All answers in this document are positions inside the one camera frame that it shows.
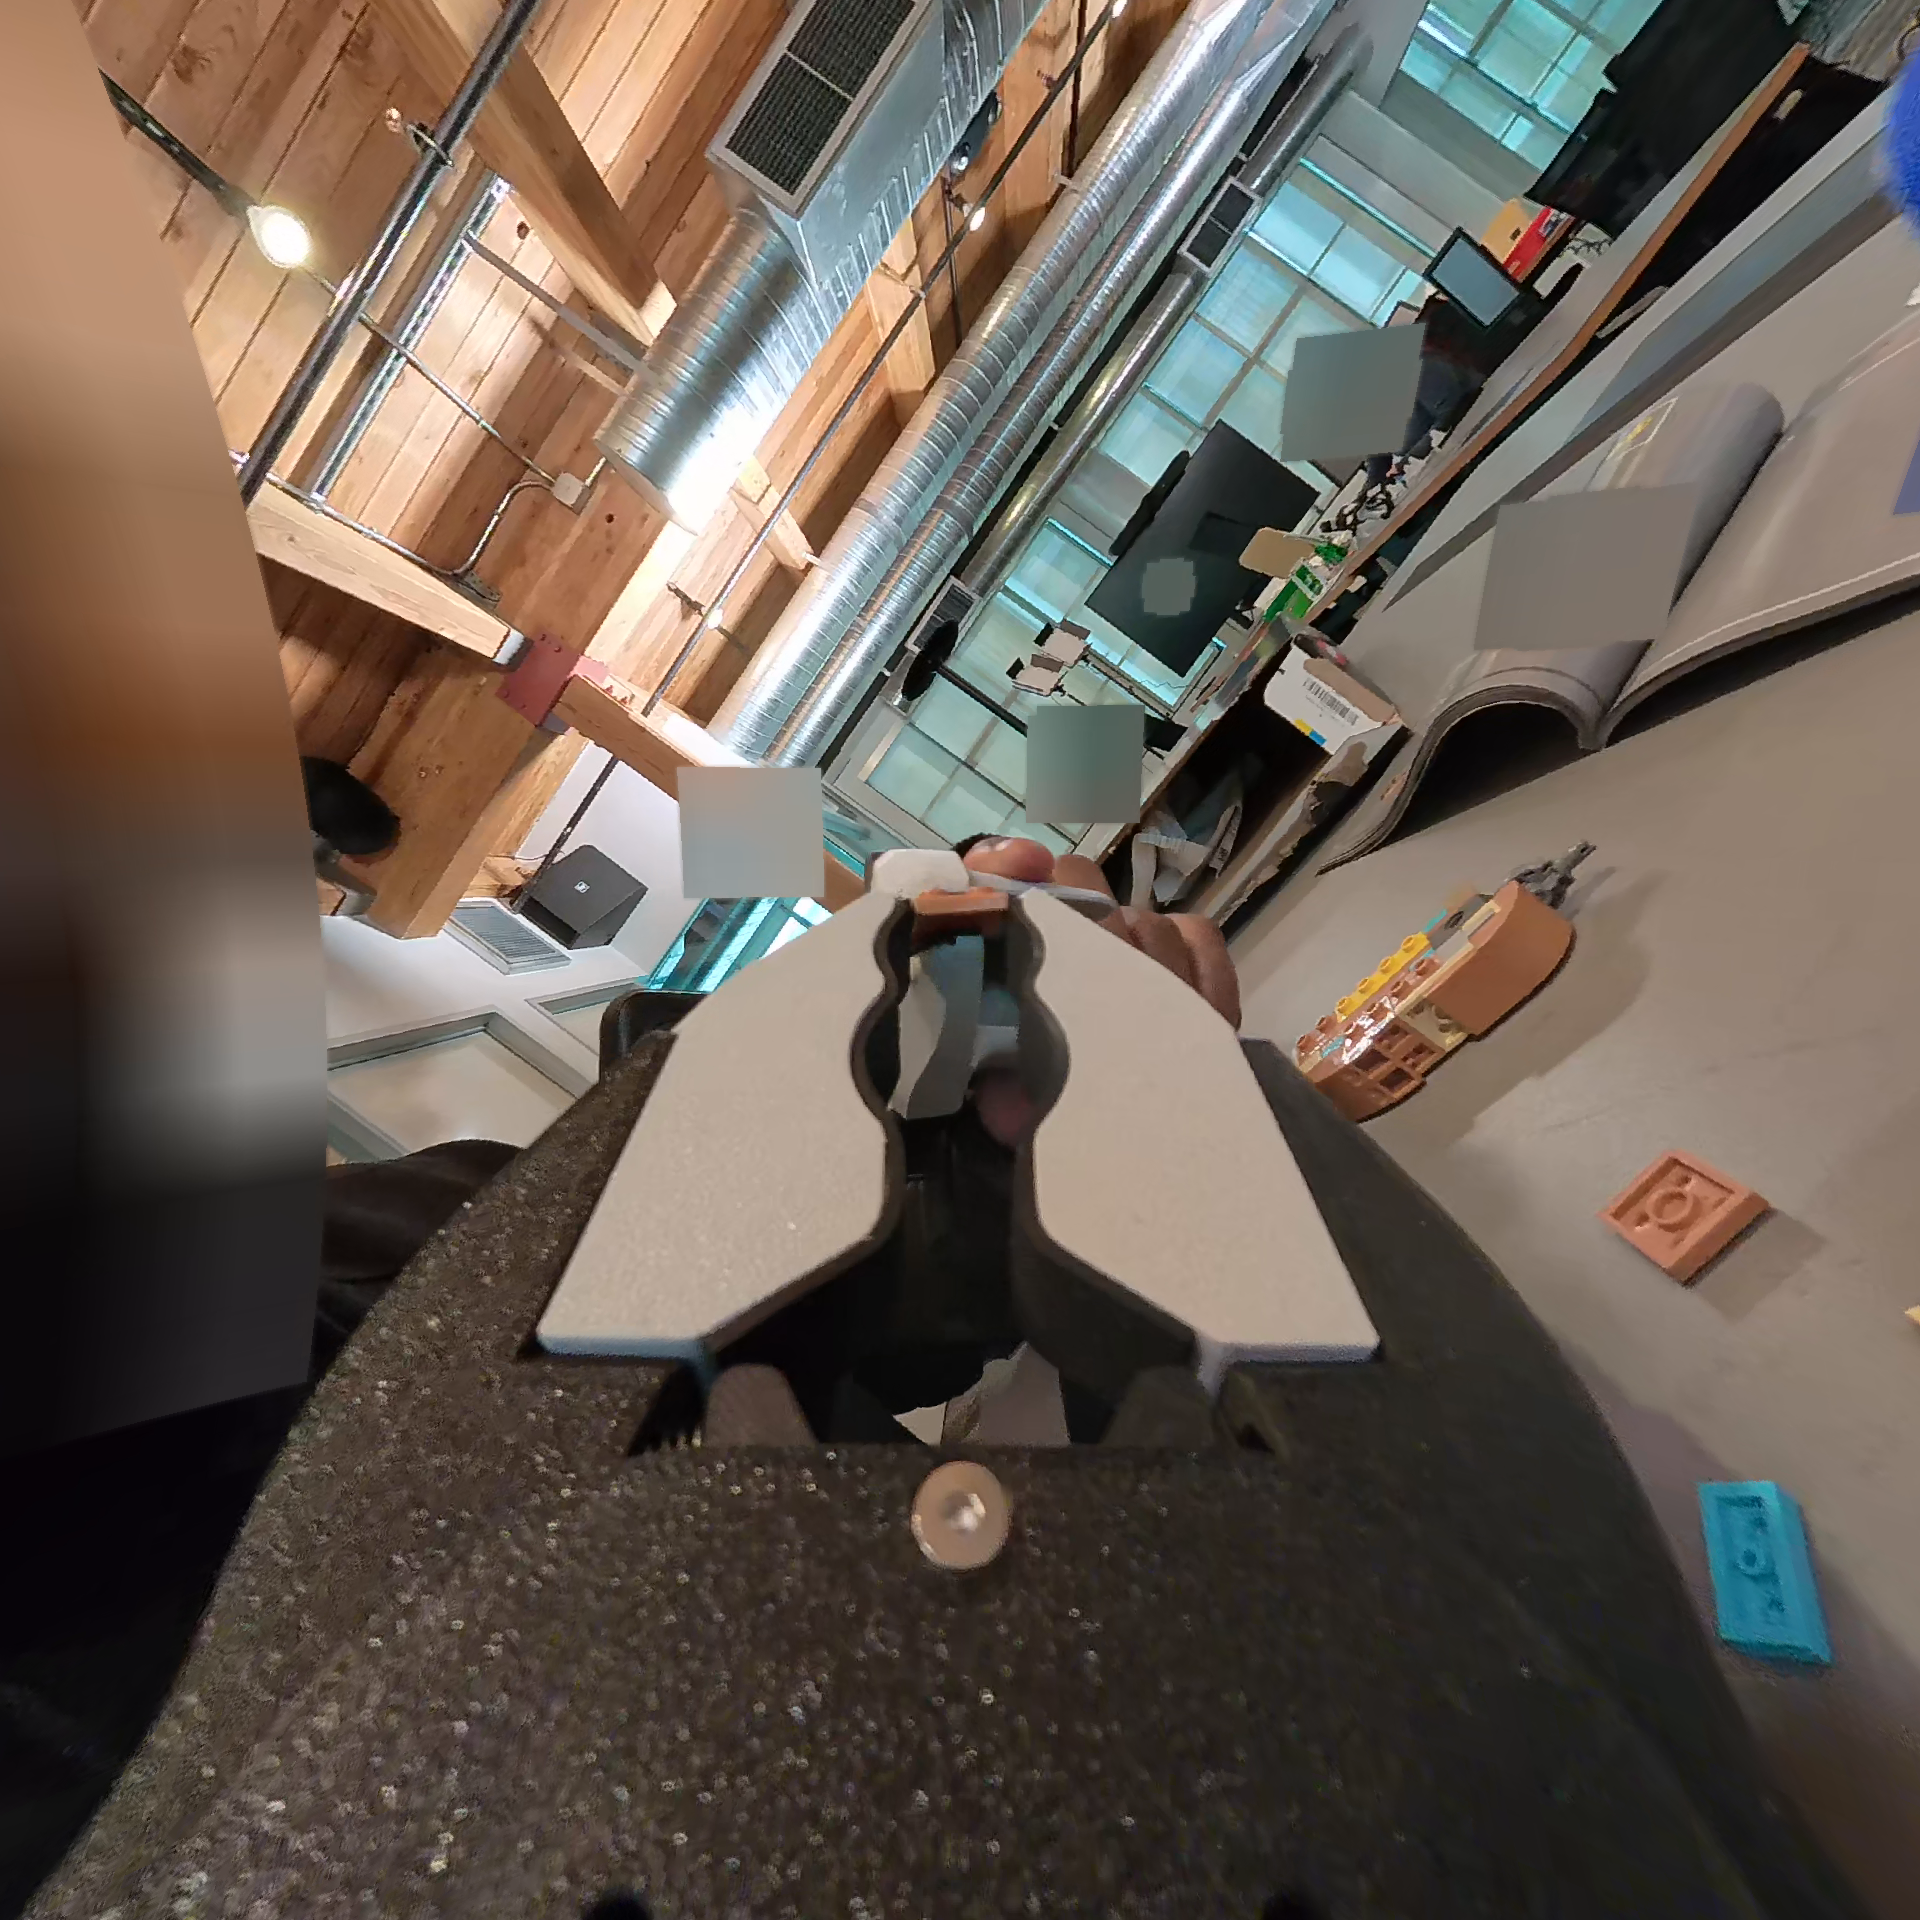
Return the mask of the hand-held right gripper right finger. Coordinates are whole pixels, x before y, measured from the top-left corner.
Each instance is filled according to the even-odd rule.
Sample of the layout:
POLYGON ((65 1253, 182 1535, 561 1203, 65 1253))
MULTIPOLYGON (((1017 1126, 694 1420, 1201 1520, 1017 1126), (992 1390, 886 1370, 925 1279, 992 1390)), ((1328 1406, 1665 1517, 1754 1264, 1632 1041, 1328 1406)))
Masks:
POLYGON ((1014 1180, 1025 1339, 1100 1397, 1184 1366, 1360 1364, 1380 1335, 1235 1026, 1047 894, 1008 925, 1038 1118, 1014 1180))

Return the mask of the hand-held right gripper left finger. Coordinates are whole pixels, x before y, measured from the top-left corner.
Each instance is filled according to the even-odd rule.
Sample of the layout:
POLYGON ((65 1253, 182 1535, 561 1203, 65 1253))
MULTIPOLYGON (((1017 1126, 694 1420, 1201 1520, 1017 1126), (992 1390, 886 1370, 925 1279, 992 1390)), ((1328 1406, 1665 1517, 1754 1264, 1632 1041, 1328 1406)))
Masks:
POLYGON ((869 894, 684 1016, 541 1351, 712 1370, 894 1236, 905 1144, 869 1043, 901 1003, 909 927, 899 896, 869 894))

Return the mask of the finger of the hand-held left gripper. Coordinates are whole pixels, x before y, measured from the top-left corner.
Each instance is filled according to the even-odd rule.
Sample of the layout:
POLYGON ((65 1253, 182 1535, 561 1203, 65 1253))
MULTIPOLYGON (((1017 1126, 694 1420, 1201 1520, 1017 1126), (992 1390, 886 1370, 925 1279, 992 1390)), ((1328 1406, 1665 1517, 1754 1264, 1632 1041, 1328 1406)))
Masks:
POLYGON ((913 958, 897 1014, 894 1114, 903 1122, 948 1118, 966 1103, 981 1039, 986 951, 986 941, 968 932, 913 958))

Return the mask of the brown lego ship build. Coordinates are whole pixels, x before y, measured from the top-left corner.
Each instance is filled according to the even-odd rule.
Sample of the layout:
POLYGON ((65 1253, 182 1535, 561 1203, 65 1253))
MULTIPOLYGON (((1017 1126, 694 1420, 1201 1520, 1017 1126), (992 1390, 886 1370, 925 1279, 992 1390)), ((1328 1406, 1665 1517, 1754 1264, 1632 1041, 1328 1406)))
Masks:
POLYGON ((1577 842, 1514 871, 1413 932, 1294 1048, 1303 1078, 1344 1117, 1370 1120, 1420 1092, 1439 1064, 1539 994, 1573 953, 1565 906, 1596 852, 1577 842))

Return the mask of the brown square lego plate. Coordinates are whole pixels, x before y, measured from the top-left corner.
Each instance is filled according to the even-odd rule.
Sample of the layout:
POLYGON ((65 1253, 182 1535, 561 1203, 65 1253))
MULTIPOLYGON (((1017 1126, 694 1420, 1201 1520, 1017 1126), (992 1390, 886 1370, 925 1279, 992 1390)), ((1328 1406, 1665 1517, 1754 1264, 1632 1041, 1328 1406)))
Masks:
POLYGON ((1702 1159, 1668 1151, 1596 1219, 1675 1284, 1693 1284, 1773 1213, 1763 1192, 1702 1159))

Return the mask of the teal lego plate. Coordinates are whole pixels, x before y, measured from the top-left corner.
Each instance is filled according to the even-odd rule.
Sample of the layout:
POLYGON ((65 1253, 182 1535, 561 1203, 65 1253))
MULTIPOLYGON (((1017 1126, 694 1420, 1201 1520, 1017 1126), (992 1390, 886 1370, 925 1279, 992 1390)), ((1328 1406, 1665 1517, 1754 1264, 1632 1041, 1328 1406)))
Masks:
POLYGON ((1800 1505, 1773 1480, 1698 1482, 1700 1539, 1722 1644, 1830 1669, 1835 1652, 1800 1505))

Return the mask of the person's black jacket torso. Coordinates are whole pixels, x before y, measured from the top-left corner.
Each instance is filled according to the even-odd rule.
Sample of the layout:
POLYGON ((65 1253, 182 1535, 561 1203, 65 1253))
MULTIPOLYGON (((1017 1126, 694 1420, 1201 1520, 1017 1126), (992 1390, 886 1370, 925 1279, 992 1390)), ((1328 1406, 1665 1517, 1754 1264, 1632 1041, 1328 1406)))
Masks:
POLYGON ((300 1410, 405 1267, 512 1164, 456 1141, 327 1171, 308 1378, 4 1460, 3 1915, 138 1752, 300 1410))

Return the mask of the large black monitor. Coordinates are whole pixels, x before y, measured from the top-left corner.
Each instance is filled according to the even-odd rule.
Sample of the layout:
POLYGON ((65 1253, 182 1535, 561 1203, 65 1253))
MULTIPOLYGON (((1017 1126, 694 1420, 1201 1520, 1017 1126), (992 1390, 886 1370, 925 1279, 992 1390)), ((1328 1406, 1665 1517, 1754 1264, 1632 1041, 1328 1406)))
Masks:
POLYGON ((1262 528, 1293 533, 1319 491, 1218 422, 1179 455, 1112 541, 1112 564, 1086 612, 1177 677, 1236 612, 1249 612, 1267 578, 1238 556, 1262 528))

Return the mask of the metal air vent box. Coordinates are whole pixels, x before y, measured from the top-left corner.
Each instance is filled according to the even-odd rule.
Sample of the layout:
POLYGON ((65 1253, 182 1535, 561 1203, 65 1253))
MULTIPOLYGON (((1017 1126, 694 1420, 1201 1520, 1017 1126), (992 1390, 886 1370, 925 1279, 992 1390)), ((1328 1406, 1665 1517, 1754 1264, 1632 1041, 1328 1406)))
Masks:
POLYGON ((709 146, 804 281, 849 307, 1022 38, 997 5, 799 5, 709 146))

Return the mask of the small black monitor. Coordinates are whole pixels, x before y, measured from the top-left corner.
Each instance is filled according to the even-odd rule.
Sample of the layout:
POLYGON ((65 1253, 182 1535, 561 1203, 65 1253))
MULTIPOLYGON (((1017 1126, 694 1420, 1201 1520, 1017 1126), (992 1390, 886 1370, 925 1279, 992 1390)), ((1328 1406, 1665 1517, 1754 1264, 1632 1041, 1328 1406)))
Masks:
POLYGON ((1452 228, 1422 271, 1427 284, 1475 326, 1494 328, 1524 309, 1531 291, 1466 228, 1452 228))

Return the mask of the red box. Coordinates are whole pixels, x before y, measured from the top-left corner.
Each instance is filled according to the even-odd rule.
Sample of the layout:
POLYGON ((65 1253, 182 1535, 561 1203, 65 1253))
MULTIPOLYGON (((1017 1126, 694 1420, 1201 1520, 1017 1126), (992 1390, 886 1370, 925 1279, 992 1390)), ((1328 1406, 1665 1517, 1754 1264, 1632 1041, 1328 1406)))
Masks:
POLYGON ((1528 283, 1577 228, 1573 215, 1524 198, 1500 206, 1481 245, 1514 283, 1528 283))

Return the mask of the open grey instruction booklet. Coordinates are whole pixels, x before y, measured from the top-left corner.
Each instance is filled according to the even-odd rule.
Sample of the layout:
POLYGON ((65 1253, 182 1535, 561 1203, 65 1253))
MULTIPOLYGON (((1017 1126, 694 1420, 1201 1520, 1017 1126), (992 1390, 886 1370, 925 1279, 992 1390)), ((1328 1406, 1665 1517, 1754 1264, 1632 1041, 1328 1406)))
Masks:
POLYGON ((1694 672, 1917 590, 1917 404, 1908 307, 1794 415, 1758 380, 1685 385, 1613 435, 1578 487, 1504 507, 1472 652, 1317 872, 1392 842, 1452 735, 1482 715, 1541 711, 1596 755, 1694 672), (1620 564, 1582 633, 1537 617, 1520 533, 1573 548, 1596 536, 1620 564))

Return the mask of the long grey office desk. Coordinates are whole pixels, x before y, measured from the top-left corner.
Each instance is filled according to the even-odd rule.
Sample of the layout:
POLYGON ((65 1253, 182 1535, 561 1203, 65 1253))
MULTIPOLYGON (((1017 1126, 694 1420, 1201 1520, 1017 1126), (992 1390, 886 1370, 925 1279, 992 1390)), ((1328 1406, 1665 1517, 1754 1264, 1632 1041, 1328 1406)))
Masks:
POLYGON ((1810 65, 1805 51, 1783 61, 1614 243, 1566 315, 1507 361, 1385 527, 1357 542, 1312 605, 1315 622, 1342 635, 1373 592, 1394 599, 1422 582, 1481 539, 1504 503, 1569 474, 1620 424, 1898 220, 1884 158, 1900 86, 1890 80, 1670 287, 1637 294, 1710 184, 1805 86, 1810 65))

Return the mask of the black wall speaker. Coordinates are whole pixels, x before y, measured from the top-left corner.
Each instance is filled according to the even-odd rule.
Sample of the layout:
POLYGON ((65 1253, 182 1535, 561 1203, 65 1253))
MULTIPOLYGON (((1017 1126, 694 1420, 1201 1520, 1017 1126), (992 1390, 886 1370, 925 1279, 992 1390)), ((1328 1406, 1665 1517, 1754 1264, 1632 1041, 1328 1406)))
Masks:
POLYGON ((606 948, 649 886, 597 847, 573 844, 549 859, 516 894, 515 912, 556 946, 606 948))

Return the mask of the silver spiral air duct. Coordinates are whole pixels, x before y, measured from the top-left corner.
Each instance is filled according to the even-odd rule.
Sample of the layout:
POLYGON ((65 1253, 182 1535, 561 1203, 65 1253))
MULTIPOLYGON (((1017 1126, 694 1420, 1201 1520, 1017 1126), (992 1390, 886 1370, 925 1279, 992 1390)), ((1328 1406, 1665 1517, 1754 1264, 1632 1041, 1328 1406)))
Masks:
POLYGON ((701 535, 820 357, 835 322, 758 205, 739 209, 595 445, 652 509, 701 535))
POLYGON ((965 347, 923 399, 712 732, 768 765, 825 756, 948 578, 1122 287, 1179 235, 1332 2, 1190 5, 965 347))

